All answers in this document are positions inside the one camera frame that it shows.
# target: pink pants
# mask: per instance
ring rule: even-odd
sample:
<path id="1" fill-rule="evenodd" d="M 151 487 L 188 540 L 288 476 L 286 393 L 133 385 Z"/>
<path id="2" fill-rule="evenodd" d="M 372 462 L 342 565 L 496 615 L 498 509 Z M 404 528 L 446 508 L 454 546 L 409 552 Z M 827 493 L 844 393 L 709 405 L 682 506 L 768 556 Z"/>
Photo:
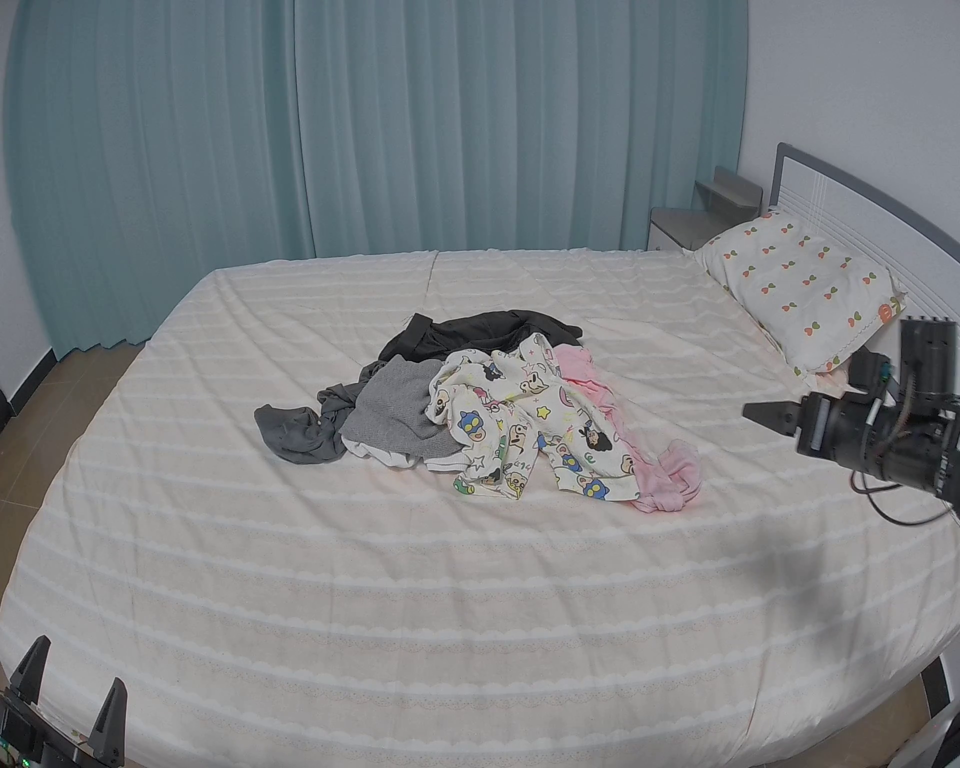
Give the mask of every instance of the pink pants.
<path id="1" fill-rule="evenodd" d="M 655 464 L 636 447 L 636 440 L 627 429 L 610 388 L 600 381 L 588 349 L 560 344 L 553 348 L 561 376 L 590 402 L 603 411 L 620 440 L 634 458 L 636 486 L 642 496 L 631 502 L 642 512 L 676 512 L 700 490 L 700 456 L 697 449 L 682 440 L 674 440 Z"/>

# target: bed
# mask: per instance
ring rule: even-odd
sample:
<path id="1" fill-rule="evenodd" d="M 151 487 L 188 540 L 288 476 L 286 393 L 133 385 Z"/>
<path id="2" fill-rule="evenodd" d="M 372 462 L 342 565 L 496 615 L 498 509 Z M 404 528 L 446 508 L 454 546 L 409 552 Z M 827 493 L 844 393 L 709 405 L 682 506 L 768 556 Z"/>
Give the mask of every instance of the bed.
<path id="1" fill-rule="evenodd" d="M 956 244 L 854 181 L 781 147 L 773 199 L 893 259 L 914 311 L 947 314 L 950 289 L 926 262 L 955 281 Z M 911 263 L 891 255 L 904 243 Z M 518 502 L 469 498 L 449 475 L 350 455 L 294 466 L 261 442 L 254 408 L 354 380 L 415 312 L 514 307 L 584 329 L 648 451 L 698 448 L 693 503 L 671 515 L 599 504 L 557 492 L 542 463 Z M 886 524 L 844 470 L 740 417 L 744 401 L 803 391 L 678 252 L 215 272 L 71 449 L 3 597 L 0 663 L 48 635 L 40 704 L 81 731 L 122 678 L 127 753 L 150 767 L 796 754 L 903 686 L 960 627 L 952 519 Z M 902 517 L 940 509 L 891 495 Z"/>

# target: cartoon print shirt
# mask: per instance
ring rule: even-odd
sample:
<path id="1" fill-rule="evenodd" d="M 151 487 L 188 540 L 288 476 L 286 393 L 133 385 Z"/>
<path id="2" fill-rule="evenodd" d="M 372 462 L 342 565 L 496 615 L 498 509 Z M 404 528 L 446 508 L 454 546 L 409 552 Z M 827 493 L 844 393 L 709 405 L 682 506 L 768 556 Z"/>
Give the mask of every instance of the cartoon print shirt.
<path id="1" fill-rule="evenodd" d="M 586 396 L 564 385 L 541 334 L 509 353 L 451 353 L 430 395 L 426 416 L 447 425 L 470 461 L 453 484 L 460 493 L 520 498 L 542 452 L 564 491 L 606 501 L 638 496 L 628 446 Z"/>

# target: white headboard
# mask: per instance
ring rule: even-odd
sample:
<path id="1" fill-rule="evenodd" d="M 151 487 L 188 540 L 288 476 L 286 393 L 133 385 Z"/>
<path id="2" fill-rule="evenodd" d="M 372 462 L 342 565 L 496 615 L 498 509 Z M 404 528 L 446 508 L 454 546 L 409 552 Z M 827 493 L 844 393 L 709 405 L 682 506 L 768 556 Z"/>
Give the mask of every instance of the white headboard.
<path id="1" fill-rule="evenodd" d="M 846 171 L 789 144 L 777 147 L 770 206 L 808 228 L 885 264 L 907 294 L 905 315 L 960 321 L 960 243 L 914 210 Z M 890 323 L 867 342 L 900 361 L 900 329 Z M 960 392 L 960 374 L 957 376 Z"/>

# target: white pillow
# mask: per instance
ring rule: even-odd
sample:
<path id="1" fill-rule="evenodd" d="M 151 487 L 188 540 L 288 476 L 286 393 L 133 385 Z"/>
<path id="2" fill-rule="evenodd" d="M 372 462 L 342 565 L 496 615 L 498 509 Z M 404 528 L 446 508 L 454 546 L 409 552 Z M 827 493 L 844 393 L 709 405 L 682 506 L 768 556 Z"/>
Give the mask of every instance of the white pillow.
<path id="1" fill-rule="evenodd" d="M 728 229 L 694 257 L 780 347 L 797 376 L 840 365 L 903 308 L 903 293 L 869 256 L 770 211 Z"/>

